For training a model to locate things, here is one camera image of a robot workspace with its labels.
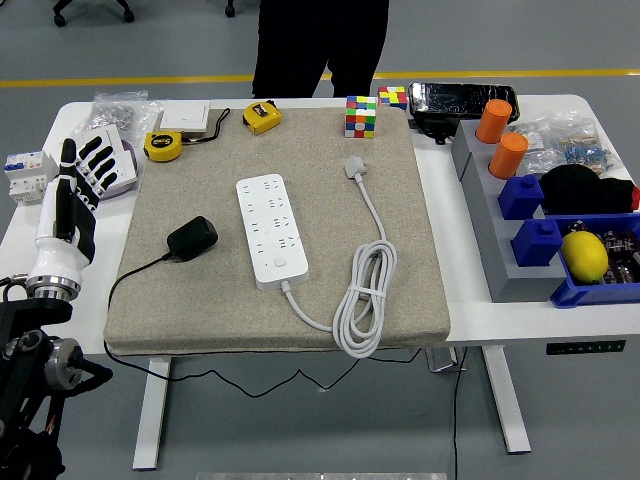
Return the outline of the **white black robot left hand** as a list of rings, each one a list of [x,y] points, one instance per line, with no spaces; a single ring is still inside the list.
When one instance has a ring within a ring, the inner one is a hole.
[[[38,257],[27,285],[79,285],[95,256],[95,210],[116,181],[114,150],[100,137],[63,142],[58,174],[47,185],[36,230]]]

